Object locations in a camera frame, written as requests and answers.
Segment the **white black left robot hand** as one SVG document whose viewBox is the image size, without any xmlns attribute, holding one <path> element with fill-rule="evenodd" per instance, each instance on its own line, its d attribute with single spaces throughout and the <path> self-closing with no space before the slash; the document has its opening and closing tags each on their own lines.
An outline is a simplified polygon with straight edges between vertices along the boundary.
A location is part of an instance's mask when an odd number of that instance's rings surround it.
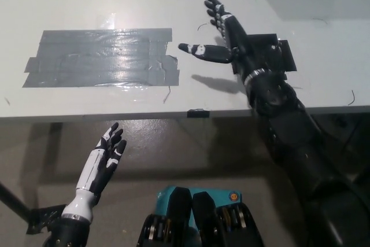
<svg viewBox="0 0 370 247">
<path fill-rule="evenodd" d="M 76 185 L 76 195 L 63 210 L 61 217 L 92 223 L 93 207 L 111 180 L 124 153 L 127 141 L 123 130 L 114 123 L 90 152 Z"/>
</svg>

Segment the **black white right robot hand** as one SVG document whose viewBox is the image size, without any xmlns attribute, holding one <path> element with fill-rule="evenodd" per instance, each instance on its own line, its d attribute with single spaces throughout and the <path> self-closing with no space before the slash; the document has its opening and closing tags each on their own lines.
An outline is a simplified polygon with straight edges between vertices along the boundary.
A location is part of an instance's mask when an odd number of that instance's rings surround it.
<svg viewBox="0 0 370 247">
<path fill-rule="evenodd" d="M 200 60 L 219 64 L 231 64 L 233 73 L 248 84 L 260 75 L 276 75 L 286 80 L 283 72 L 271 70 L 265 62 L 259 61 L 257 52 L 238 19 L 219 0 L 205 0 L 210 23 L 219 31 L 225 46 L 191 45 L 181 43 L 178 48 Z"/>
</svg>

